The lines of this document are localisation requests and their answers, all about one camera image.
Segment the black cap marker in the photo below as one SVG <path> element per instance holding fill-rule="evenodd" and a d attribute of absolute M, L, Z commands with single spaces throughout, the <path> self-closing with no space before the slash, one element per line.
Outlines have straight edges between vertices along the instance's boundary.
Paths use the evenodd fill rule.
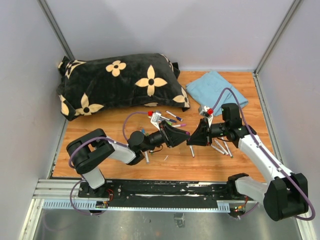
<path fill-rule="evenodd" d="M 225 155 L 225 152 L 224 151 L 222 151 L 221 149 L 219 149 L 219 148 L 217 148 L 216 146 L 214 146 L 214 145 L 210 145 L 214 150 L 216 150 L 216 151 L 218 151 L 219 153 L 221 153 L 222 155 Z"/>

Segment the purple cap marker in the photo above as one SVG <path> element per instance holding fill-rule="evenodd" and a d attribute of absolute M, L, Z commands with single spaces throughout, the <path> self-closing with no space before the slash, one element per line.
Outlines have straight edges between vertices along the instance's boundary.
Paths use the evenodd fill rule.
<path fill-rule="evenodd" d="M 192 155 L 192 157 L 194 158 L 194 157 L 195 157 L 195 153 L 194 153 L 193 146 L 190 145 L 189 148 L 190 148 L 190 151 L 191 151 L 191 155 Z"/>

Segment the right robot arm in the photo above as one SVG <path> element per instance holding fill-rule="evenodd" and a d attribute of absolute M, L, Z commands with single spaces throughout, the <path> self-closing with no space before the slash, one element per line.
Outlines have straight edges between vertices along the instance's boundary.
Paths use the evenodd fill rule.
<path fill-rule="evenodd" d="M 187 141 L 191 146 L 208 146 L 213 139 L 226 137 L 244 153 L 263 175 L 258 182 L 246 173 L 228 177 L 226 193 L 232 200 L 249 197 L 263 205 L 273 221 L 297 217 L 309 210 L 308 181 L 302 173 L 293 173 L 265 147 L 256 132 L 245 125 L 242 109 L 235 103 L 222 105 L 220 123 L 213 123 L 213 110 L 208 106 L 198 109 L 202 119 Z"/>

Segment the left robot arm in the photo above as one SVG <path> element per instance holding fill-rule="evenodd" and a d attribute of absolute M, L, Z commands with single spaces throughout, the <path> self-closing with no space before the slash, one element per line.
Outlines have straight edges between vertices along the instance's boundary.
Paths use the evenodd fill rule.
<path fill-rule="evenodd" d="M 106 180 L 99 169 L 104 160 L 110 158 L 133 166 L 143 160 L 144 152 L 153 151 L 163 144 L 174 148 L 189 138 L 189 132 L 163 120 L 159 130 L 150 135 L 134 131 L 126 144 L 111 139 L 98 128 L 69 143 L 66 151 L 69 154 L 69 166 L 88 183 L 90 193 L 101 198 L 107 193 Z"/>

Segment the pink cap marker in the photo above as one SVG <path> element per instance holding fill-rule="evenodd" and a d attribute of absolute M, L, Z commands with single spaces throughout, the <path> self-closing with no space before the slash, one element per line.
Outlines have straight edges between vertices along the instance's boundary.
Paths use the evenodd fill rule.
<path fill-rule="evenodd" d="M 229 155 L 229 152 L 216 139 L 214 139 L 214 142 L 219 146 L 225 155 Z"/>

